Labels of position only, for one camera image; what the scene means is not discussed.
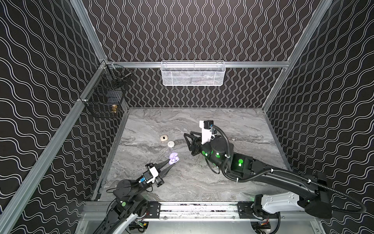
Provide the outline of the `purple round disc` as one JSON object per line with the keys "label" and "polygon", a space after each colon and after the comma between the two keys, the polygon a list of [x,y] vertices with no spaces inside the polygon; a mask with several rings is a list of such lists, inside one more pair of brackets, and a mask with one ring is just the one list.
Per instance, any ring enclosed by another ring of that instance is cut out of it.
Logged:
{"label": "purple round disc", "polygon": [[177,161],[179,161],[179,157],[178,157],[178,153],[176,152],[172,152],[170,155],[169,155],[169,165],[173,165],[175,164]]}

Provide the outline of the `white round disc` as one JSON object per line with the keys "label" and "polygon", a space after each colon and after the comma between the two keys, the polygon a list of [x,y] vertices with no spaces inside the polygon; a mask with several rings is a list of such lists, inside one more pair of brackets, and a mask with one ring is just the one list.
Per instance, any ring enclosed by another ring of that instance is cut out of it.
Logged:
{"label": "white round disc", "polygon": [[173,148],[173,147],[175,146],[175,142],[174,142],[174,141],[169,141],[169,142],[167,143],[167,146],[168,146],[169,148]]}

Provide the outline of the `cream earbud charging case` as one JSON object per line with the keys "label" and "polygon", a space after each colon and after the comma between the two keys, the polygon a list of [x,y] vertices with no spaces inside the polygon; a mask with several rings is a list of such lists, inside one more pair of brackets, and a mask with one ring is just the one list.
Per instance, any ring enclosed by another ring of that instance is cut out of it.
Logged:
{"label": "cream earbud charging case", "polygon": [[161,135],[161,136],[160,136],[160,141],[161,141],[161,142],[168,141],[168,136],[167,136],[167,135]]}

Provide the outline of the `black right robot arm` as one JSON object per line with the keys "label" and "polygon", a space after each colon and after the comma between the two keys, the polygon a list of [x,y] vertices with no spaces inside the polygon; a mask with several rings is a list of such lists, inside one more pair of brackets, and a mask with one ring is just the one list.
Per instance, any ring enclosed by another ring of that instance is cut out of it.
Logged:
{"label": "black right robot arm", "polygon": [[[317,218],[330,219],[334,211],[351,214],[367,211],[361,201],[329,187],[322,174],[302,176],[235,153],[234,145],[224,136],[216,136],[206,143],[202,142],[202,135],[198,132],[185,133],[184,138],[193,156],[203,155],[210,166],[217,168],[216,173],[225,178],[237,183],[261,182],[287,191],[285,195],[256,195],[252,206],[256,216],[301,210]],[[353,210],[334,207],[331,204],[332,194],[340,195],[359,207]]]}

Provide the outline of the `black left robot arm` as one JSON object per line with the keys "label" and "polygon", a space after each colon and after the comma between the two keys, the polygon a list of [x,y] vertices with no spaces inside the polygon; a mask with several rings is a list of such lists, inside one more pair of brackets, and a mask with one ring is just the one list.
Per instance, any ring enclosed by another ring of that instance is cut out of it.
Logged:
{"label": "black left robot arm", "polygon": [[164,177],[175,163],[166,160],[162,163],[146,164],[146,171],[137,179],[121,180],[116,187],[107,189],[115,198],[108,206],[106,216],[94,231],[95,234],[122,234],[127,227],[147,215],[149,201],[142,194],[152,192],[153,186],[164,184]]}

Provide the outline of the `small brass object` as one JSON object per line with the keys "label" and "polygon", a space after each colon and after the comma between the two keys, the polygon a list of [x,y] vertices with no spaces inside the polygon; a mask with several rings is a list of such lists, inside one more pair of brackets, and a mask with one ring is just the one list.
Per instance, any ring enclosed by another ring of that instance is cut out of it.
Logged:
{"label": "small brass object", "polygon": [[112,105],[112,113],[116,114],[118,110],[118,106],[116,104]]}

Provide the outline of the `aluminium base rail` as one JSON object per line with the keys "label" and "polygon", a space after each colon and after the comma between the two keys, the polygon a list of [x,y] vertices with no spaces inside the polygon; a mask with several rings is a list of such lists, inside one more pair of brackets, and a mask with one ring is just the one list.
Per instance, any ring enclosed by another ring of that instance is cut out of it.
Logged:
{"label": "aluminium base rail", "polygon": [[254,216],[251,202],[187,202],[150,201],[143,215],[135,220],[151,221],[317,221],[301,211]]}

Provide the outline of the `aluminium corner frame post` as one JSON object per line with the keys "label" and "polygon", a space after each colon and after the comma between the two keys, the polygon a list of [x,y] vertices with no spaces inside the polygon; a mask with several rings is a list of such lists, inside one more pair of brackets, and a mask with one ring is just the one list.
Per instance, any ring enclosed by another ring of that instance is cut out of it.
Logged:
{"label": "aluminium corner frame post", "polygon": [[104,53],[104,50],[102,48],[102,45],[99,41],[99,38],[96,34],[95,28],[89,18],[88,11],[85,8],[83,1],[81,0],[71,0],[71,4],[73,6],[73,9],[75,10],[80,23],[82,25],[82,28],[84,29],[88,41],[90,42],[96,57],[101,61],[107,61],[107,56]]}

